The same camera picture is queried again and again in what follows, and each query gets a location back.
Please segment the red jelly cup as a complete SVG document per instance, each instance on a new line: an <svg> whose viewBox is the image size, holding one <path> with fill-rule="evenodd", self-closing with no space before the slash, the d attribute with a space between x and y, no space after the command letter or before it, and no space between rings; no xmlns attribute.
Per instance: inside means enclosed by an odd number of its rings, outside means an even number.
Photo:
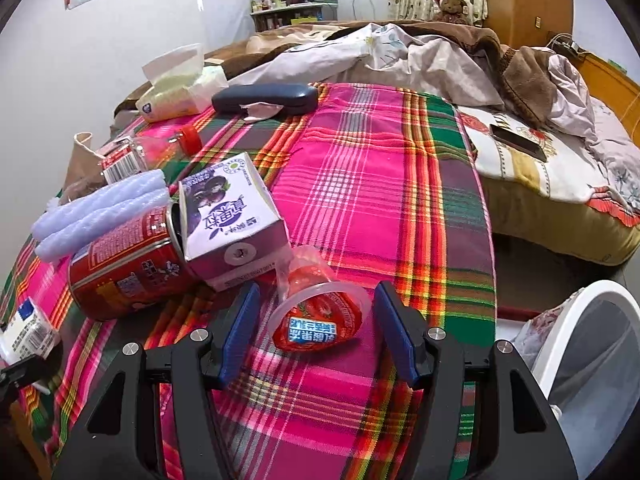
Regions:
<svg viewBox="0 0 640 480"><path fill-rule="evenodd" d="M366 290L340 280L318 249L297 246L277 267L279 304L267 330L287 352L314 352L348 341L371 310Z"/></svg>

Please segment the purple milk carton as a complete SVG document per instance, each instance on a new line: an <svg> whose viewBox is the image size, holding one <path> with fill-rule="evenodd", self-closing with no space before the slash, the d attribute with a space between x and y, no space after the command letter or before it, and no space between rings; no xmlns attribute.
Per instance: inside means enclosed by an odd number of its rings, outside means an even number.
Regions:
<svg viewBox="0 0 640 480"><path fill-rule="evenodd" d="M243 152L179 182L183 257L217 292L274 269L291 255L288 228Z"/></svg>

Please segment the white trash bin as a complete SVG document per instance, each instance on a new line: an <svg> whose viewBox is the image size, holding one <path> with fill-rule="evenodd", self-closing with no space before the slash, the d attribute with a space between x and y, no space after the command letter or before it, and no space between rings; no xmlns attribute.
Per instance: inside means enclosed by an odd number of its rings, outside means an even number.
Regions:
<svg viewBox="0 0 640 480"><path fill-rule="evenodd" d="M639 304L621 284L594 282L527 321L511 339L550 404L578 477L615 477L639 441Z"/></svg>

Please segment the white blue milk carton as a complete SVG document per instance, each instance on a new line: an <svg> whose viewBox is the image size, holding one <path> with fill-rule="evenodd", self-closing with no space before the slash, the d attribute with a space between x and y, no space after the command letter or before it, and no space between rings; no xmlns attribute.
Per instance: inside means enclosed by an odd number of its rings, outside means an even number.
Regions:
<svg viewBox="0 0 640 480"><path fill-rule="evenodd" d="M28 297L1 330L1 359L9 365L29 356L47 359L60 341L47 315Z"/></svg>

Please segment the pink plaid blanket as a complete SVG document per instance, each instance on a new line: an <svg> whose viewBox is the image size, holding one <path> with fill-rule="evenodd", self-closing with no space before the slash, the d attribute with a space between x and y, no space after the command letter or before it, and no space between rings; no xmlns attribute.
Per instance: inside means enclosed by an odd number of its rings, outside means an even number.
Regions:
<svg viewBox="0 0 640 480"><path fill-rule="evenodd" d="M204 138L173 179L247 153L288 226L342 280L365 289L391 281L402 301L467 344L495 336L496 278L487 206L472 146L454 108L406 89L324 84L311 115L247 124L212 110L192 118ZM35 301L62 336L50 394L34 388L21 410L55 462L88 395L127 341L171 344L206 323L205 287L121 318L88 320L65 264L38 259L28 240L1 295L12 314ZM420 405L399 380L372 320L321 352L285 353L261 327L239 378L215 394L242 479L385 479L398 474Z"/></svg>

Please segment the floral bed sheet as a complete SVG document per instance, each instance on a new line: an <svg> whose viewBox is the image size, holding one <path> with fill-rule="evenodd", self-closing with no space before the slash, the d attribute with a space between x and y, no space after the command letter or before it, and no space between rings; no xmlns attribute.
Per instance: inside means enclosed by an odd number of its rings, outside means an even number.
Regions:
<svg viewBox="0 0 640 480"><path fill-rule="evenodd" d="M511 114L460 106L477 150L492 229L582 260L618 266L639 248L639 217L614 194L576 136L525 125ZM538 143L546 162L496 140L490 126Z"/></svg>

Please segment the clear plastic bottle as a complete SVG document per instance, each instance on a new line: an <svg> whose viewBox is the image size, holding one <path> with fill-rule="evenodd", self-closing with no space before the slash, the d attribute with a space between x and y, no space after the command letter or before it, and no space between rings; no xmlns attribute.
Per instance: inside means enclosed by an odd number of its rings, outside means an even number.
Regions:
<svg viewBox="0 0 640 480"><path fill-rule="evenodd" d="M101 160L101 174L107 184L142 172L163 169L168 162L198 154L203 142L191 125L173 131L167 138L125 136Z"/></svg>

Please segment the black smartphone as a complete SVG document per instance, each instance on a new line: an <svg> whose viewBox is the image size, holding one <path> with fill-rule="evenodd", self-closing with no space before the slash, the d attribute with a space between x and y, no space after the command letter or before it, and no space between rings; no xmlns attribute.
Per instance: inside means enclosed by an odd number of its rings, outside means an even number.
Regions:
<svg viewBox="0 0 640 480"><path fill-rule="evenodd" d="M547 156L544 154L544 150L533 140L524 138L524 136L520 136L509 129L497 125L491 125L490 132L496 140L509 145L511 148L516 148L517 150L532 156L541 162L547 161Z"/></svg>

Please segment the dark blue glasses case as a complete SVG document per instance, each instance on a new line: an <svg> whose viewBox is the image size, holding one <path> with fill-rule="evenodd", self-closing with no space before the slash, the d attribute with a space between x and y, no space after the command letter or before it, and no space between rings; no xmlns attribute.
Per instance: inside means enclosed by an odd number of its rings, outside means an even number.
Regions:
<svg viewBox="0 0 640 480"><path fill-rule="evenodd" d="M249 105L264 103L280 106L285 115L300 116L318 107L318 89L309 84L235 84L212 97L214 110L222 114L240 114Z"/></svg>

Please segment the tissue pack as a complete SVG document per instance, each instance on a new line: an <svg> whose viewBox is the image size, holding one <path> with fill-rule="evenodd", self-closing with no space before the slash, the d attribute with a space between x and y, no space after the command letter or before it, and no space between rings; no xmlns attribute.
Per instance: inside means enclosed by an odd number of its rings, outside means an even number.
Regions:
<svg viewBox="0 0 640 480"><path fill-rule="evenodd" d="M212 97L228 87L221 66L206 66L201 44L171 50L142 66L151 84L136 107L147 122L200 114Z"/></svg>

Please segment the pale pink duvet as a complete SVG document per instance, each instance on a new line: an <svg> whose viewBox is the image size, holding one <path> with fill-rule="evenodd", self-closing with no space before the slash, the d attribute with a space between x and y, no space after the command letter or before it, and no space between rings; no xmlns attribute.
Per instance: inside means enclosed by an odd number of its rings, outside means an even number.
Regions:
<svg viewBox="0 0 640 480"><path fill-rule="evenodd" d="M578 69L548 48L512 49L492 30L465 25L370 23L322 41L265 47L256 66L234 61L224 69L230 84L368 82L510 110L526 124L582 140L610 188L639 205L638 146Z"/></svg>

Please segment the wooden bed headboard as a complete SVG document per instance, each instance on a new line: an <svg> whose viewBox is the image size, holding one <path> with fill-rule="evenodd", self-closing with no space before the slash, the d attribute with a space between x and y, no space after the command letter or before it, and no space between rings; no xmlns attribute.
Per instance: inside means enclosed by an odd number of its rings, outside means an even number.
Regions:
<svg viewBox="0 0 640 480"><path fill-rule="evenodd" d="M590 94L614 112L634 144L639 144L639 85L590 52L574 58L572 63L585 79Z"/></svg>

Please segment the teddy bear with hat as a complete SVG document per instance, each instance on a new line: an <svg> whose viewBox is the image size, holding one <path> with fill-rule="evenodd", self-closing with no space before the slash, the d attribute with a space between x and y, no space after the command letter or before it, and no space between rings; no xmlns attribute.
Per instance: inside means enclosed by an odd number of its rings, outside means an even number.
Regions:
<svg viewBox="0 0 640 480"><path fill-rule="evenodd" d="M465 0L433 0L438 10L433 21L451 24L469 24L469 5Z"/></svg>

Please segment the white shelf with items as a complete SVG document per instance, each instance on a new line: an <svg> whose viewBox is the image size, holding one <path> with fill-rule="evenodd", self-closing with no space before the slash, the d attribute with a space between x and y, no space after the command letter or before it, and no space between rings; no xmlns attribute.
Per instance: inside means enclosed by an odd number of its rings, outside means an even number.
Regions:
<svg viewBox="0 0 640 480"><path fill-rule="evenodd" d="M250 12L255 32L266 32L288 25L337 20L336 1L315 1Z"/></svg>

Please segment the wooden wardrobe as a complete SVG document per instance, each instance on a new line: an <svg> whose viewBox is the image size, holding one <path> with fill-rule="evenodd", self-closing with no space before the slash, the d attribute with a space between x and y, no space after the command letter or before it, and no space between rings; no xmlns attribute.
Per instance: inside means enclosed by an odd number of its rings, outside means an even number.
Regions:
<svg viewBox="0 0 640 480"><path fill-rule="evenodd" d="M512 48L542 47L573 29L573 0L487 0L484 25Z"/></svg>

